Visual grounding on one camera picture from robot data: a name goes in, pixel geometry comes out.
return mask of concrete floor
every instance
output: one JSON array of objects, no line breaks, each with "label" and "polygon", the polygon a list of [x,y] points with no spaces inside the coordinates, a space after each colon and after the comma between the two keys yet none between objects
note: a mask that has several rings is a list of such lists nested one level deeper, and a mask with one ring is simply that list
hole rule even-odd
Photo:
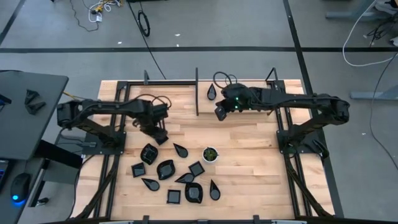
[{"label": "concrete floor", "polygon": [[[80,0],[72,0],[84,26],[87,11]],[[85,0],[86,4],[96,1]],[[353,21],[326,20],[325,13],[350,10],[357,1],[290,1],[302,47],[341,47]],[[0,4],[0,30],[4,28],[17,1]],[[150,19],[151,47],[265,46],[293,47],[285,9],[280,0],[170,0],[144,2]],[[359,23],[349,42],[350,47],[367,47],[363,37],[377,22]],[[389,46],[387,40],[398,35],[393,30],[375,46]],[[105,12],[96,32],[78,27],[68,0],[55,4],[43,0],[26,0],[1,48],[81,48],[145,47],[127,6]],[[233,73],[239,78],[264,78],[276,67],[280,78],[301,79],[295,52],[155,52],[160,67],[169,79],[211,78],[215,71]],[[348,60],[366,63],[384,60],[392,53],[350,53]],[[349,99],[351,90],[374,89],[385,65],[354,68],[341,53],[304,53],[313,90],[329,93],[351,103],[351,120],[342,126],[325,128],[326,141],[345,217],[373,220],[398,220],[398,170],[370,135],[370,102]],[[57,53],[1,54],[0,69],[66,75],[66,91],[96,98],[101,80],[141,79],[147,70],[151,79],[161,78],[148,53]],[[398,83],[398,63],[392,62],[380,90]],[[377,137],[398,155],[395,147],[396,114],[394,102],[374,104],[373,126]],[[44,139],[54,142],[58,130],[52,118]],[[43,197],[50,202],[43,207],[27,208],[19,223],[43,223],[64,220],[72,205],[73,186],[46,184]]]}]

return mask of wooden tabletop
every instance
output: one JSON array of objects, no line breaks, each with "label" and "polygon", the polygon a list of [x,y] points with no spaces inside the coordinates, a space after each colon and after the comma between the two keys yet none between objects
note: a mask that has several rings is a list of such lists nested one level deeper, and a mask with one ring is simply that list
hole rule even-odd
[{"label": "wooden tabletop", "polygon": [[[265,86],[261,80],[243,82],[247,86]],[[98,98],[114,100],[116,84],[117,81],[102,81]],[[151,220],[247,220],[253,215],[259,215],[261,219],[294,217],[284,160],[275,135],[278,128],[275,113],[269,116],[252,112],[230,113],[220,122],[213,112],[215,101],[206,98],[210,84],[210,81],[199,81],[199,116],[195,113],[195,86],[134,86],[131,89],[130,98],[151,93],[171,99],[172,107],[165,119],[170,139],[158,146],[152,138],[131,125],[131,118],[126,119],[126,149],[119,163],[112,220],[142,220],[144,215],[149,215]],[[300,80],[285,80],[285,85],[288,93],[303,93]],[[308,110],[292,108],[291,113],[294,123],[310,118]],[[107,125],[110,116],[96,115],[93,119]],[[131,172],[132,165],[142,162],[140,153],[147,143],[157,147],[159,155],[151,166],[145,164],[146,175],[141,177],[157,180],[160,189],[156,192],[150,191],[141,177],[133,178]],[[188,157],[178,157],[173,143],[186,147]],[[207,146],[217,148],[220,154],[214,164],[206,164],[201,158]],[[167,180],[158,180],[156,167],[167,159],[174,160],[176,172]],[[334,213],[320,158],[302,154],[301,160],[307,187],[326,211]],[[96,192],[102,161],[103,156],[95,156],[83,167],[73,215],[80,213]],[[203,187],[201,204],[188,202],[183,194],[185,185],[174,182],[189,172],[188,166],[196,161],[200,161],[206,170],[194,180]],[[210,198],[210,180],[221,191],[218,201]],[[181,190],[180,205],[166,203],[168,189]],[[300,212],[304,215],[302,195],[298,187],[296,189]]]}]

